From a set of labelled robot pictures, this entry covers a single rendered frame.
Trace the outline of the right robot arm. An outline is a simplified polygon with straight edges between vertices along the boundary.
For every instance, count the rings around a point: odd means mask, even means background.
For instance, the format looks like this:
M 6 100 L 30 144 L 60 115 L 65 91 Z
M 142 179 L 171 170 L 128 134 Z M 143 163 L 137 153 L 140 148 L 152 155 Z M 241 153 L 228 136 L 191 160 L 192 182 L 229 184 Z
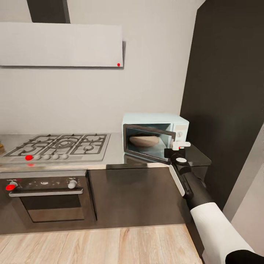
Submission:
M 208 194 L 205 182 L 191 172 L 186 150 L 190 142 L 173 142 L 164 149 L 164 157 L 171 159 L 169 170 L 193 217 L 210 264 L 264 264 L 264 257 L 256 254 L 239 235 Z

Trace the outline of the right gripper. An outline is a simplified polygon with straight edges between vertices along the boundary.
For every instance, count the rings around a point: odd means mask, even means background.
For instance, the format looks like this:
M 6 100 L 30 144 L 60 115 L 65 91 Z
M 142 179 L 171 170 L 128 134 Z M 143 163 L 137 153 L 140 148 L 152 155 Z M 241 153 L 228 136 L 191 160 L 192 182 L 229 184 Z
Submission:
M 182 156 L 184 156 L 184 158 L 186 158 L 186 150 L 185 149 L 179 149 L 179 151 L 174 151 L 171 148 L 165 148 L 164 149 L 164 157 L 165 158 L 170 158 L 174 155 L 174 154 L 180 154 Z

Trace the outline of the microwave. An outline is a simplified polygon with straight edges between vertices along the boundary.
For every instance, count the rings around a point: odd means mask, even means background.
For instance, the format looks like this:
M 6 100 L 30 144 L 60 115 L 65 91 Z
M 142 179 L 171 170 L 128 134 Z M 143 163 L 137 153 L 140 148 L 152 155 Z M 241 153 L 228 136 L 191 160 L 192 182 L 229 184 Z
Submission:
M 170 165 L 164 149 L 187 141 L 188 126 L 188 120 L 173 112 L 123 113 L 123 152 Z

